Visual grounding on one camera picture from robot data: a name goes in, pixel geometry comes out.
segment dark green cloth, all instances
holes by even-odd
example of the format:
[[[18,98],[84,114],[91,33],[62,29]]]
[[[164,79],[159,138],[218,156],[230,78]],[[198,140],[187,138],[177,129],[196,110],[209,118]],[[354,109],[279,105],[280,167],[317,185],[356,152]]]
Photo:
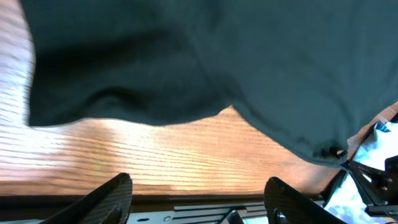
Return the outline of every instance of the dark green cloth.
[[[302,159],[336,167],[347,139],[398,100],[396,0],[22,5],[37,59],[31,126],[174,124],[233,105]]]

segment wood grain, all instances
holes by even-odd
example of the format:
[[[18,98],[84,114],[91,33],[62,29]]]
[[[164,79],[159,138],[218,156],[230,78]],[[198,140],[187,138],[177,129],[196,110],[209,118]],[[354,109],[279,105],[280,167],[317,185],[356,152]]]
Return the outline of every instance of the wood grain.
[[[319,193],[336,174],[299,159],[233,108],[165,127],[87,119],[29,128],[33,45],[19,3],[1,1],[0,12],[0,195],[83,195],[120,172],[131,174],[134,194],[261,194],[272,176]],[[352,149],[365,131],[349,140]]]

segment wooden table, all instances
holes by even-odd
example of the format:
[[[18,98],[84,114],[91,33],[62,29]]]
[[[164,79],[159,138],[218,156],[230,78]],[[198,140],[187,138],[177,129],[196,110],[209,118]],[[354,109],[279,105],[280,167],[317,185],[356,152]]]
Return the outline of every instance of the wooden table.
[[[134,194],[261,194],[272,176],[316,194],[337,172],[299,159],[232,108],[165,127],[87,119],[29,128],[30,34],[16,0],[1,1],[0,12],[0,195],[83,195],[120,172],[131,174]]]

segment fabric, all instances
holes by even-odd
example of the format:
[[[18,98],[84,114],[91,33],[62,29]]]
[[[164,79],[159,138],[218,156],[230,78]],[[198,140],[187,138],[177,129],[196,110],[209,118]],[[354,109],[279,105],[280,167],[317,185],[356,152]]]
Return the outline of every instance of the fabric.
[[[306,161],[398,100],[398,1],[22,0],[31,126],[183,123],[233,105]]]
[[[398,154],[398,124],[378,122],[373,133],[360,145],[353,160],[369,167],[384,170],[384,161]],[[366,205],[362,202],[358,189],[350,175],[326,205],[325,209],[348,224],[387,223],[379,217],[370,217],[365,212]]]

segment wooden surface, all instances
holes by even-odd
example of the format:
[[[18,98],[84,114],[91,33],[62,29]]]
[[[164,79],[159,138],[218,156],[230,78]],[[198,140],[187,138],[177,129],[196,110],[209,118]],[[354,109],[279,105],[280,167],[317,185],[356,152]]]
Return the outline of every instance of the wooden surface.
[[[0,1],[0,195],[87,194],[119,172],[131,174],[134,194],[261,194],[272,176],[319,193],[336,174],[299,159],[232,108],[166,127],[97,119],[29,128],[34,54],[26,27],[17,1]],[[352,149],[360,139],[350,139]]]

